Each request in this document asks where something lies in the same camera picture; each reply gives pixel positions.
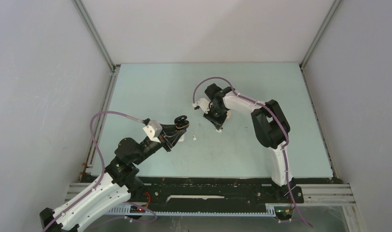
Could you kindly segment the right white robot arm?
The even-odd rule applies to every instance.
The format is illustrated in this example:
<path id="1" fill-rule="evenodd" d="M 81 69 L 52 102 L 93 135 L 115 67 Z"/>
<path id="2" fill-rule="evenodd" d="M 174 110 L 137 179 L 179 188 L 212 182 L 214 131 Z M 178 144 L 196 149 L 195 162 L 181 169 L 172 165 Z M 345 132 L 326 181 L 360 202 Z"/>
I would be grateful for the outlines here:
<path id="1" fill-rule="evenodd" d="M 287 185 L 292 180 L 289 171 L 287 145 L 290 125 L 279 103 L 275 100 L 260 102 L 242 96 L 231 87 L 220 88 L 209 85 L 204 91 L 207 99 L 201 98 L 193 103 L 195 109 L 203 111 L 203 117 L 211 122 L 216 131 L 222 131 L 224 122 L 230 117 L 230 111 L 250 115 L 258 142 L 272 152 L 272 181 L 277 184 L 272 188 L 272 196 L 278 202 L 284 202 L 291 196 Z"/>

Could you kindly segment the beige earbud charging case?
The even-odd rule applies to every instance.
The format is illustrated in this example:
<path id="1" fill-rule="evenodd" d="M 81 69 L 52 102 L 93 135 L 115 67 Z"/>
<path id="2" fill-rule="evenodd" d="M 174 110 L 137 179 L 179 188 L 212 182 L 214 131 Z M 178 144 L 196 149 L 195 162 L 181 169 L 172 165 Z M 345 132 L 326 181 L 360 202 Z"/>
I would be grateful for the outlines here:
<path id="1" fill-rule="evenodd" d="M 230 118 L 231 118 L 231 115 L 232 115 L 231 110 L 227 111 L 227 113 L 226 113 L 226 119 L 230 119 Z"/>

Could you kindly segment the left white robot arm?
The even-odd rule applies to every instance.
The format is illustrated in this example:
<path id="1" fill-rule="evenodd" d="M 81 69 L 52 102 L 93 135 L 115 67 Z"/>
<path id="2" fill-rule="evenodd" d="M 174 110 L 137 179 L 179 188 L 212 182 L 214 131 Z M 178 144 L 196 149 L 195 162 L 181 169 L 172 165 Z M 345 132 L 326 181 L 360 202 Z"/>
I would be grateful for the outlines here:
<path id="1" fill-rule="evenodd" d="M 112 208 L 143 197 L 137 165 L 161 148 L 170 152 L 186 133 L 189 121 L 181 116 L 172 125 L 150 119 L 144 124 L 146 137 L 140 143 L 130 137 L 122 139 L 116 156 L 88 187 L 62 206 L 40 212 L 44 232 L 82 232 Z"/>

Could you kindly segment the black earbud charging case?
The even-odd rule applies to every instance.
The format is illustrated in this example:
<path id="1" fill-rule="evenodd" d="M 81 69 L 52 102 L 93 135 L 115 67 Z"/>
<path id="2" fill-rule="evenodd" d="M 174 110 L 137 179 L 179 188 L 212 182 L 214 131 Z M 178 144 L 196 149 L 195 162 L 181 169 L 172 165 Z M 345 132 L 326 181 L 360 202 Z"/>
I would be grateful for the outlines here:
<path id="1" fill-rule="evenodd" d="M 189 127 L 189 121 L 186 115 L 178 116 L 174 119 L 174 124 L 177 130 L 185 130 Z"/>

